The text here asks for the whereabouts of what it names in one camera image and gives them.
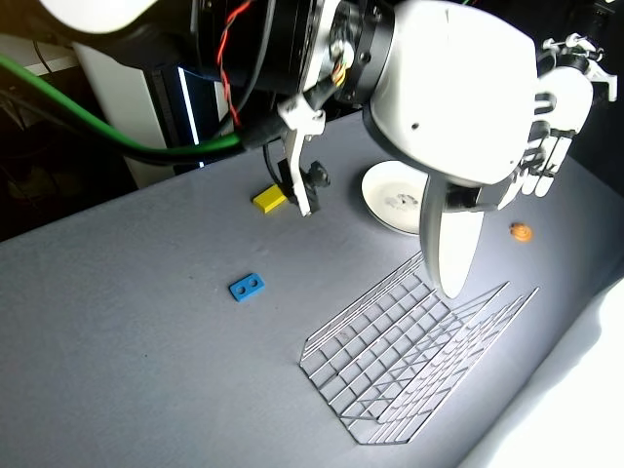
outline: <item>gray table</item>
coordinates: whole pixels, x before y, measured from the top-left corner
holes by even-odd
[[[256,152],[0,245],[0,464],[455,466],[622,255],[624,201],[571,160],[547,198],[488,216],[463,297],[541,293],[416,441],[360,447],[297,359],[418,245],[366,212],[360,177],[386,156],[358,116],[306,146],[317,158],[332,186],[310,218],[250,203]],[[250,272],[266,290],[237,303],[227,286]]]

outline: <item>wire mesh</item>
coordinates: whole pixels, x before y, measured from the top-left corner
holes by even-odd
[[[419,253],[304,345],[299,365],[360,444],[404,444],[533,294],[484,313],[509,285],[451,310],[416,275]]]

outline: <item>yellow block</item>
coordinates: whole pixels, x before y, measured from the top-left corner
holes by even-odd
[[[256,205],[266,215],[271,210],[279,207],[287,198],[276,184],[271,185],[264,190],[258,196],[253,199],[253,204]]]

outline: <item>white plate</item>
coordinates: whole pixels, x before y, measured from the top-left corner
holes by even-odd
[[[400,161],[370,168],[362,179],[362,194],[370,212],[383,225],[415,236],[420,225],[420,205],[427,174]]]

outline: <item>blue lego brick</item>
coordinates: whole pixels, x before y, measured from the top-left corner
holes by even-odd
[[[236,300],[239,302],[247,299],[248,297],[257,294],[264,289],[264,282],[259,275],[252,273],[246,276],[242,280],[230,285],[230,292]]]

